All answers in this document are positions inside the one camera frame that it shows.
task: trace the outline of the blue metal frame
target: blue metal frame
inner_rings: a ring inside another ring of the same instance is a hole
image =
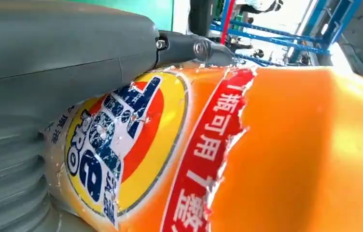
[[[353,15],[361,5],[362,0],[340,0],[339,4],[330,15],[328,28],[322,36],[320,42],[322,49],[328,49],[333,43],[337,42],[353,18]],[[311,35],[320,15],[323,13],[328,0],[318,0],[317,5],[304,29],[303,36]],[[296,62],[301,51],[295,50],[289,62]]]
[[[247,37],[250,39],[261,40],[261,41],[274,43],[274,44],[278,44],[278,45],[282,45],[282,46],[286,46],[286,47],[293,47],[293,48],[295,48],[295,51],[294,51],[292,57],[290,58],[289,62],[296,63],[296,61],[300,55],[300,51],[309,51],[309,52],[316,53],[316,54],[328,55],[329,46],[339,39],[342,32],[345,30],[346,26],[351,21],[353,15],[359,8],[359,5],[362,0],[340,0],[340,3],[336,7],[333,16],[331,17],[330,21],[328,22],[328,29],[324,33],[324,35],[322,37],[312,37],[311,36],[312,30],[314,29],[320,15],[322,14],[322,11],[326,6],[327,1],[328,0],[318,0],[317,4],[315,6],[315,9],[312,12],[311,17],[308,20],[307,25],[304,29],[304,32],[301,36],[294,35],[294,34],[291,34],[291,33],[285,32],[285,31],[274,30],[274,29],[256,26],[253,24],[238,22],[235,20],[227,21],[226,18],[228,15],[228,6],[230,4],[230,0],[225,0],[225,2],[224,2],[224,9],[223,9],[222,18],[221,18],[221,25],[219,26],[219,25],[216,25],[213,23],[210,26],[210,28],[212,30],[216,30],[216,31],[223,31],[223,28],[224,28],[226,22],[228,22],[232,25],[251,28],[251,29],[260,30],[260,31],[265,31],[265,32],[269,32],[269,33],[278,35],[279,37],[266,37],[266,36],[259,36],[259,35],[254,35],[254,34],[250,34],[250,33],[245,33],[242,31],[235,30],[235,29],[228,30],[228,34]],[[309,42],[313,42],[315,44],[321,44],[321,47],[316,48],[313,46],[302,45],[301,44],[302,41],[309,41]],[[243,56],[243,55],[240,55],[239,57],[241,57],[241,58],[246,57],[246,59],[251,58],[251,57],[247,57],[247,56]],[[251,58],[249,60],[254,61],[258,64],[263,64],[263,65],[278,65],[278,64],[274,64],[272,62],[265,61],[262,59],[257,59],[257,58]]]

